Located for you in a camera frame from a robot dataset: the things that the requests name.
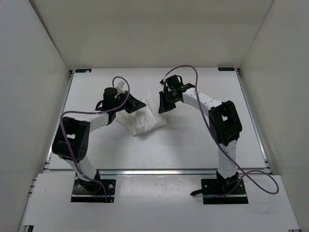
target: black mounting plate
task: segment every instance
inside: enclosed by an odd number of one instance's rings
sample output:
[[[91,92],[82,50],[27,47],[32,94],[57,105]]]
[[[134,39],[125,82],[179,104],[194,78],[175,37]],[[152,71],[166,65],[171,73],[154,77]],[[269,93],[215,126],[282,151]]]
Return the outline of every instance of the black mounting plate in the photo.
[[[217,179],[202,179],[203,204],[248,204],[246,188],[241,180],[238,187],[229,195],[218,198],[206,198],[213,195],[224,195],[233,189],[233,185],[223,191]]]
[[[105,199],[104,191],[97,190],[97,192],[89,192],[87,191],[80,183],[79,179],[75,179],[71,202],[96,202],[96,203],[113,203],[115,198],[115,188],[116,188],[116,180],[114,179],[101,179],[99,180],[105,187],[107,192],[107,202]]]

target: beige wall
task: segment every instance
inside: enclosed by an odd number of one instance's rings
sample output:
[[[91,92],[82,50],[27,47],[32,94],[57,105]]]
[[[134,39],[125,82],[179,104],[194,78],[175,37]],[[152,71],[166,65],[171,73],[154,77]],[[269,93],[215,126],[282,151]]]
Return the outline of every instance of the beige wall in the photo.
[[[70,69],[239,67],[272,0],[30,0]]]
[[[309,231],[309,1],[275,0],[244,63],[270,164],[281,174],[297,219]]]
[[[26,0],[0,3],[0,231],[16,232],[70,73]]]

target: white tabletop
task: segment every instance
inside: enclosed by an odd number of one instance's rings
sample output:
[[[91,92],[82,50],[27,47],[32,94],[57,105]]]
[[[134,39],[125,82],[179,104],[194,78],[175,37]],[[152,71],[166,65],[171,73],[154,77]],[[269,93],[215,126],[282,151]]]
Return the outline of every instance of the white tabletop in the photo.
[[[143,93],[158,96],[159,81],[170,68],[92,69],[75,73],[65,110],[93,111],[112,86],[115,76],[128,80],[131,94],[137,99]],[[244,100],[236,72],[217,68],[198,68],[198,89],[221,101],[231,100],[238,111],[243,131],[237,145],[237,162],[244,168],[264,168],[265,162]],[[195,83],[189,68],[173,72],[183,82]],[[87,156],[98,169],[216,169],[218,148],[203,123],[200,111],[182,102],[165,113],[168,125],[133,137],[118,122],[90,134]],[[70,169],[58,156],[52,155],[49,169]]]
[[[265,175],[253,178],[274,191]],[[71,203],[74,172],[40,174],[24,225],[33,232],[288,232],[299,229],[281,176],[269,195],[244,179],[249,204],[203,205],[199,175],[118,175],[114,203]]]

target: white arm segment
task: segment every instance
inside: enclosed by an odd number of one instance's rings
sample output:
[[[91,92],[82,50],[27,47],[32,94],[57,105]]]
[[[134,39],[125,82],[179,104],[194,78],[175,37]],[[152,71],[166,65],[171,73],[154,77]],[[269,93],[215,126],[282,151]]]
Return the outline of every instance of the white arm segment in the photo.
[[[204,114],[208,117],[208,111],[212,107],[217,107],[222,104],[221,101],[216,100],[210,96],[207,96],[205,93],[201,93],[198,91],[199,100],[201,102],[201,106],[203,108]],[[190,88],[186,92],[183,93],[183,103],[193,106],[194,108],[199,110],[199,106],[197,103],[197,94],[195,92],[195,88]],[[236,160],[236,144],[237,141],[231,141],[228,146],[224,146],[220,144],[223,150],[235,161]],[[227,179],[232,177],[237,172],[237,168],[235,164],[230,161],[223,152],[219,150],[219,167],[218,173],[224,178]]]
[[[96,129],[107,126],[108,119],[109,115],[107,113],[101,113],[101,111],[98,111],[98,114],[84,115],[83,117],[76,118],[75,120],[90,122],[90,132],[93,132]],[[75,164],[72,160],[66,159],[65,161],[72,167],[79,179],[89,181],[77,171]],[[81,161],[78,162],[78,166],[87,177],[93,179],[96,176],[97,170],[94,168],[94,166],[92,166],[87,156],[85,156]]]

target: white cloth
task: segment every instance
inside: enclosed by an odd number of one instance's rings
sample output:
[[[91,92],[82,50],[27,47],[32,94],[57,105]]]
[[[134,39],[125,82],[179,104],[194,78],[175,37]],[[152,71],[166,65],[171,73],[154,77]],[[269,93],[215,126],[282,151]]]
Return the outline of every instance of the white cloth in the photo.
[[[152,93],[146,93],[140,101],[146,106],[131,114],[121,111],[116,116],[116,121],[125,126],[133,136],[167,124],[165,117],[158,113],[159,94],[154,96]]]

